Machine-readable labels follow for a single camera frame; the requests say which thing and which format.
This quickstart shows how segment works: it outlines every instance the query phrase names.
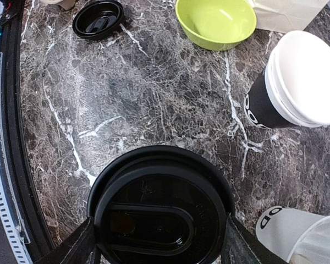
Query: black plastic lid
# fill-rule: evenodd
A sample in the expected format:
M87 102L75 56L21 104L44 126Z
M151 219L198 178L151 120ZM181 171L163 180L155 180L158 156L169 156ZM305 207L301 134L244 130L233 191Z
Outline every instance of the black plastic lid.
M87 5L73 20L74 32L83 39L100 40L109 36L122 22L124 10L117 1Z
M129 152L103 171L88 215L111 263L193 264L217 258L233 208L212 164L190 151L155 146Z

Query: green bowl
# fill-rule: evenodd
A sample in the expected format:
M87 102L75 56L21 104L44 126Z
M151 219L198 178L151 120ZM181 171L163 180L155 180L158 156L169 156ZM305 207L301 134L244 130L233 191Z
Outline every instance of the green bowl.
M246 0L178 0L176 15L187 37L211 51L237 46L257 25Z

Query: white paper cup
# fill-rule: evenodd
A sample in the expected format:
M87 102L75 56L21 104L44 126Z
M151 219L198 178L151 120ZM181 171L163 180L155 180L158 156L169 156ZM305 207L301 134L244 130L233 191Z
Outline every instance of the white paper cup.
M274 206L265 211L256 226L258 240L275 255L289 262L298 243L330 216Z
M304 31L287 33L245 97L260 128L330 125L330 47Z

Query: dark marble surface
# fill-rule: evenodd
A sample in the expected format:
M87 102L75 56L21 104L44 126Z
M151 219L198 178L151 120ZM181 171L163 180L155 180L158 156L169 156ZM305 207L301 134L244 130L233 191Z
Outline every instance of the dark marble surface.
M90 185L116 157L166 144L199 153L232 187L253 232L273 205L330 215L330 127L263 130L243 100L282 34L256 30L229 52L192 44L175 0L122 0L124 27L86 41L70 11L26 5L21 100L31 170L57 243L85 218ZM307 28L330 44L330 10Z

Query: paper bag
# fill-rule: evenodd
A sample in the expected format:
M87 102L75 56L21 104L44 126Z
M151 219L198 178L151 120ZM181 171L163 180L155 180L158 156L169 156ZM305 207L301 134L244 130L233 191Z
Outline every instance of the paper bag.
M248 0L257 28L287 33L304 30L329 0Z

